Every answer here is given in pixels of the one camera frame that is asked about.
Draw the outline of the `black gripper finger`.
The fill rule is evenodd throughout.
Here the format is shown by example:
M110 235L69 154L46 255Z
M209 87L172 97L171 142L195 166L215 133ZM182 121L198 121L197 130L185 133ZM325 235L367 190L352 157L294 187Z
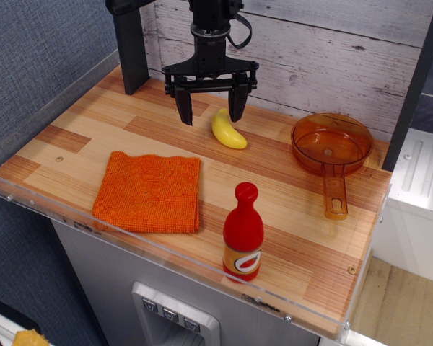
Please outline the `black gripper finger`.
M175 88L175 103L180 115L181 122L186 125L193 124L193 111L191 93L182 87Z
M232 122L242 118L248 98L248 86L246 84L234 87L229 91L229 115Z

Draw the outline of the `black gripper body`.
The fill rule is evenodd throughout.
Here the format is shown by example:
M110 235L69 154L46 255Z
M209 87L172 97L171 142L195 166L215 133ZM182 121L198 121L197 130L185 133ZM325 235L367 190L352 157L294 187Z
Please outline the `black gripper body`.
M228 30L193 30L194 54L187 61L165 66L165 93L174 97L179 89L188 92L234 91L246 87L250 93L258 86L259 64L230 58L227 43L232 42Z

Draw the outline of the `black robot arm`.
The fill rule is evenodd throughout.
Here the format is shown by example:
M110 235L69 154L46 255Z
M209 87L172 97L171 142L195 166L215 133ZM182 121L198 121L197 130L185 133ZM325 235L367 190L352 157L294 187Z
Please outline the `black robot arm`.
M139 10L148 1L106 1L115 25L121 71L126 94L132 95L149 78ZM194 54L186 61L162 68L165 92L175 99L180 119L193 122L191 94L227 92L232 122L241 119L249 93L257 87L255 61L230 58L226 54L232 20L250 28L239 12L241 1L190 1Z

